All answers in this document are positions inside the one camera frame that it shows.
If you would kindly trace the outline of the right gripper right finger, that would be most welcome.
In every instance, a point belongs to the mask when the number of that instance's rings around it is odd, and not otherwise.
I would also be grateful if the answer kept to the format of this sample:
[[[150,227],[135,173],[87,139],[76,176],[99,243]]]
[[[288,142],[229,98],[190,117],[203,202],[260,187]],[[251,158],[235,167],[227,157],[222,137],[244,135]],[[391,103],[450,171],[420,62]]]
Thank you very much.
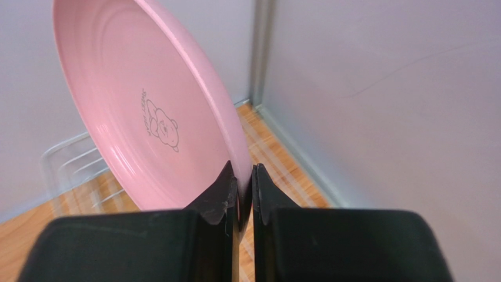
[[[277,187],[261,163],[254,165],[252,170],[252,197],[255,280],[279,281],[272,212],[300,206]]]

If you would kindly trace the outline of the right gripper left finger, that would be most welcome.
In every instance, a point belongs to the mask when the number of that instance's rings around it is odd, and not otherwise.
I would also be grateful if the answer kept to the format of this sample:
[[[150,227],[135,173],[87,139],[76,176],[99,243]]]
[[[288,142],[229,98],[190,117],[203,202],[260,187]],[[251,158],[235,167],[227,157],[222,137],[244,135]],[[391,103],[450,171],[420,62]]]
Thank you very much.
[[[196,213],[188,236],[189,281],[238,281],[238,188],[230,161],[186,209]]]

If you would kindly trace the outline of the pink plate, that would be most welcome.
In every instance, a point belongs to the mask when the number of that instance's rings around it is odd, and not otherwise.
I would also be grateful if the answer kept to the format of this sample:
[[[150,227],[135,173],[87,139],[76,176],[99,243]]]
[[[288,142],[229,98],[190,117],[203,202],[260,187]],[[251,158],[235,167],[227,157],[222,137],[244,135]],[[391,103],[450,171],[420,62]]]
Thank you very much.
[[[221,78],[158,1],[55,1],[56,47],[99,153],[141,210],[181,209],[230,163],[246,229],[252,162]]]

